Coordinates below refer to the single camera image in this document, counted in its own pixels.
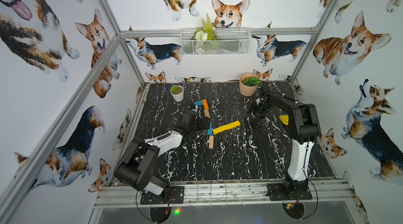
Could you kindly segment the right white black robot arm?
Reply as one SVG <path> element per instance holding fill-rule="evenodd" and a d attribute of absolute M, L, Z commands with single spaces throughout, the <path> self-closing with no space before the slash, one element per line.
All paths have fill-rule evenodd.
<path fill-rule="evenodd" d="M 288 117 L 284 123 L 292 140 L 292 156 L 284 182 L 277 189 L 269 187 L 270 197 L 312 199 L 309 190 L 308 165 L 314 143 L 321 131 L 315 105 L 298 102 L 297 99 L 265 87 L 252 95 L 249 113 L 259 123 L 273 108 Z"/>

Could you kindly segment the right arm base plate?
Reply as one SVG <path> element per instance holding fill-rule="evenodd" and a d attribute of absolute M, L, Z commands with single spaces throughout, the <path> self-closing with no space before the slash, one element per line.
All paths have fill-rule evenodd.
<path fill-rule="evenodd" d="M 307 183 L 295 185 L 285 183 L 267 184 L 267 194 L 271 201 L 311 200 L 313 196 Z"/>

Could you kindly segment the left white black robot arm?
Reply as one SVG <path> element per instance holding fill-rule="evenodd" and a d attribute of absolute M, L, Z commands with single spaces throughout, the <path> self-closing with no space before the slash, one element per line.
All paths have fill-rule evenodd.
<path fill-rule="evenodd" d="M 114 176 L 137 191 L 167 199 L 170 183 L 155 174 L 158 158 L 179 147 L 187 135 L 208 130 L 210 126 L 211 117 L 207 113 L 200 116 L 195 105 L 186 104 L 181 118 L 166 133 L 150 139 L 132 139 L 115 166 Z"/>

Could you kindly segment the long teal block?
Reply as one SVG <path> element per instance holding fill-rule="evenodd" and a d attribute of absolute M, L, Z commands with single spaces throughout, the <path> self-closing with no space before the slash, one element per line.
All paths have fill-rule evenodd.
<path fill-rule="evenodd" d="M 208 135 L 213 135 L 213 124 L 212 124 L 212 121 L 210 121 L 210 123 L 209 123 L 209 128 L 208 128 L 208 130 L 207 130 L 207 134 L 208 134 Z"/>

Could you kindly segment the natural wood block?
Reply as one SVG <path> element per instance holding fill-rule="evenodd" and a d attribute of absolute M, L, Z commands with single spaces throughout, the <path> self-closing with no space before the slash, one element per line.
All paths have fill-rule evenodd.
<path fill-rule="evenodd" d="M 214 136 L 210 135 L 208 139 L 208 148 L 213 149 L 213 147 L 214 147 Z"/>
<path fill-rule="evenodd" d="M 205 115 L 205 117 L 207 117 L 209 119 L 211 118 L 209 110 L 204 110 L 204 115 Z"/>

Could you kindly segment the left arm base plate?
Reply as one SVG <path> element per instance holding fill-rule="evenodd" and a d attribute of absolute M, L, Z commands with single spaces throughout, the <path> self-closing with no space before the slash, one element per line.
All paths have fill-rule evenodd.
<path fill-rule="evenodd" d="M 141 205 L 182 204 L 184 202 L 184 186 L 165 188 L 160 195 L 146 191 L 141 193 Z"/>

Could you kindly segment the yellow block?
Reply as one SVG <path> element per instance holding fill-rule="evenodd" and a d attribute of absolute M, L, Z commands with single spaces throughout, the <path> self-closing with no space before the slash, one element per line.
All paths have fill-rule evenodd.
<path fill-rule="evenodd" d="M 230 124 L 226 124 L 226 125 L 223 125 L 223 126 L 220 126 L 218 128 L 213 129 L 213 134 L 217 135 L 219 133 L 234 129 L 234 128 L 239 127 L 239 126 L 240 126 L 240 122 L 235 121 L 235 122 L 232 122 Z"/>

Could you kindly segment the orange block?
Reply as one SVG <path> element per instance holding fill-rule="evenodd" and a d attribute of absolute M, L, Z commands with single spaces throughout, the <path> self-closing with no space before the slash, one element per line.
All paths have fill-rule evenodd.
<path fill-rule="evenodd" d="M 203 102 L 204 109 L 205 109 L 205 110 L 209 110 L 209 106 L 208 106 L 207 100 L 206 100 L 206 99 L 203 99 L 202 102 Z"/>

